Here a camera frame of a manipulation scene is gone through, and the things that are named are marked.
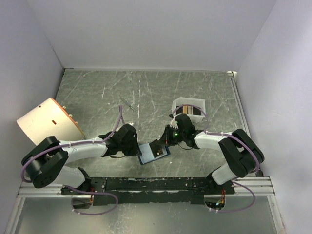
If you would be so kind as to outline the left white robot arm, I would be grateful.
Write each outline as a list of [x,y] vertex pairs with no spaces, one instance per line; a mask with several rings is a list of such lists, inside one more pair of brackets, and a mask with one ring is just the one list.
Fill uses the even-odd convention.
[[91,189],[89,176],[82,168],[73,169],[66,164],[84,158],[112,157],[118,152],[124,156],[142,155],[137,131],[131,124],[89,140],[59,141],[49,136],[22,159],[22,174],[28,176],[23,181],[32,183],[35,188],[51,183],[70,185],[84,195]]

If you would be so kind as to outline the blue leather card holder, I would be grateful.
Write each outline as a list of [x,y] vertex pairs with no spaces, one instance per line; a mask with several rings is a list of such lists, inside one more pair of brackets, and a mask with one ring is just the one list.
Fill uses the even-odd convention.
[[139,145],[141,155],[138,157],[141,165],[153,162],[155,160],[161,159],[170,155],[168,146],[161,144],[157,139]]

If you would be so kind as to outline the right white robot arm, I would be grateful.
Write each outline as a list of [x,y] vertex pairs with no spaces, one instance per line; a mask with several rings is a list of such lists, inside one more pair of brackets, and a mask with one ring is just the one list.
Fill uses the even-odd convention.
[[175,117],[176,127],[166,125],[164,133],[157,140],[159,145],[175,146],[181,142],[192,149],[213,149],[222,152],[226,163],[208,175],[207,189],[219,193],[224,183],[243,178],[258,171],[265,157],[258,146],[242,129],[231,133],[214,133],[196,129],[186,114]]

